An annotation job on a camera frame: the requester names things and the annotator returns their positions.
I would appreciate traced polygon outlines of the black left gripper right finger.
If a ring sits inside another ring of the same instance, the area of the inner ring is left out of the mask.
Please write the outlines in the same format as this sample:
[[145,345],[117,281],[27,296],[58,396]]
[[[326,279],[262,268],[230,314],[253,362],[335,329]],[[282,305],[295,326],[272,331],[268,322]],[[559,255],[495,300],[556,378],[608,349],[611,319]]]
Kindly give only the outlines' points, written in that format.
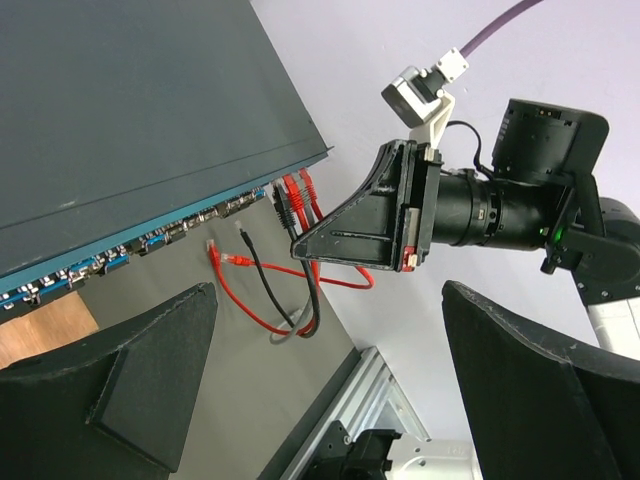
[[455,373],[485,479],[636,479],[639,363],[442,288]]

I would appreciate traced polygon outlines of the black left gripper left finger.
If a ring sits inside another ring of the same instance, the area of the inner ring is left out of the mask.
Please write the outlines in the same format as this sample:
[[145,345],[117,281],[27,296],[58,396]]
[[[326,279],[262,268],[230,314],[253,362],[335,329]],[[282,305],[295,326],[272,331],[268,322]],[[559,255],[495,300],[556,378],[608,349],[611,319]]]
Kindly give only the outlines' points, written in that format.
[[180,465],[217,314],[199,283],[1,371],[4,479],[166,479]]

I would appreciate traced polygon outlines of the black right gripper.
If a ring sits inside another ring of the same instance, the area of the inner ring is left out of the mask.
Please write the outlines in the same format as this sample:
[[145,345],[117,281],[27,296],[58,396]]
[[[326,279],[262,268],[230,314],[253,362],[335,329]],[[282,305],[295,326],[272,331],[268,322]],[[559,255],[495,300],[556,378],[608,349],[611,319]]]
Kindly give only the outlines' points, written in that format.
[[292,257],[413,272],[430,252],[442,166],[429,143],[382,145],[362,185],[292,241]]

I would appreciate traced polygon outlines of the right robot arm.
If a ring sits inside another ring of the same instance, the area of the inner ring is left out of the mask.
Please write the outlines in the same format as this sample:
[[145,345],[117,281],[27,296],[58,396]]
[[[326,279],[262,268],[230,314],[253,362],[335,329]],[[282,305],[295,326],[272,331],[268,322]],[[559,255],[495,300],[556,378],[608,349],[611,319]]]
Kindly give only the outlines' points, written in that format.
[[382,145],[362,185],[291,245],[299,260],[406,272],[435,243],[543,250],[572,275],[599,345],[639,355],[639,220],[602,197],[595,113],[513,99],[490,165],[448,171],[431,142]]

